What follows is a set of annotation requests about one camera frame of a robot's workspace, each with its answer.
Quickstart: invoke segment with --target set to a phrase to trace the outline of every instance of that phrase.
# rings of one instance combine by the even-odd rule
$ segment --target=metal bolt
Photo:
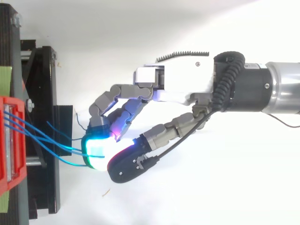
[[[28,99],[26,102],[27,110],[28,112],[32,112],[32,109],[34,109],[34,103],[31,99]]]
[[[52,52],[52,59],[57,60],[57,52]]]
[[[22,27],[22,22],[23,22],[23,19],[22,19],[21,14],[15,13],[15,14],[13,15],[12,20],[11,20],[11,23],[12,23],[16,28],[20,28],[20,27]]]

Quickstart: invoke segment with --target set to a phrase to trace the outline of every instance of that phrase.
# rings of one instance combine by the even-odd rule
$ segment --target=black coiled cord
[[[223,52],[214,58],[215,62],[227,62],[231,58],[230,66],[224,72],[221,80],[212,96],[212,111],[225,111],[224,100],[230,88],[233,86],[236,77],[240,74],[245,65],[245,57],[239,52]]]

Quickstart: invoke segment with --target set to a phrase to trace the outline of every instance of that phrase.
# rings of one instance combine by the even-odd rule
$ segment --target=green light
[[[105,139],[88,139],[86,141],[87,154],[104,156],[104,158],[88,157],[88,161],[94,169],[107,171],[107,164],[112,157],[133,144],[131,139],[122,139],[119,142],[116,142],[113,137]]]

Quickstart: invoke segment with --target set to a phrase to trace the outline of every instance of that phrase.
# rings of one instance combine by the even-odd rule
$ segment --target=robotic hand
[[[211,60],[208,52],[174,52],[139,67],[134,82],[116,84],[90,106],[90,124],[82,139],[83,153],[91,140],[119,141],[133,119],[151,100],[194,104],[192,112],[159,124],[108,158],[107,170],[117,183],[130,181],[153,167],[161,157],[202,129],[216,112],[300,112],[300,64],[245,63],[239,52],[224,52]],[[119,98],[129,99],[107,117]],[[146,154],[170,140],[181,139],[159,156]],[[93,168],[88,157],[85,163]]]

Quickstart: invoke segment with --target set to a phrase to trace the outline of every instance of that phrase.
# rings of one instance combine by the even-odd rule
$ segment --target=green paper
[[[11,67],[0,67],[0,96],[9,96]]]
[[[9,191],[0,196],[0,213],[8,212]]]
[[[9,96],[11,67],[0,67],[0,96]],[[8,212],[9,191],[0,196],[0,213]]]

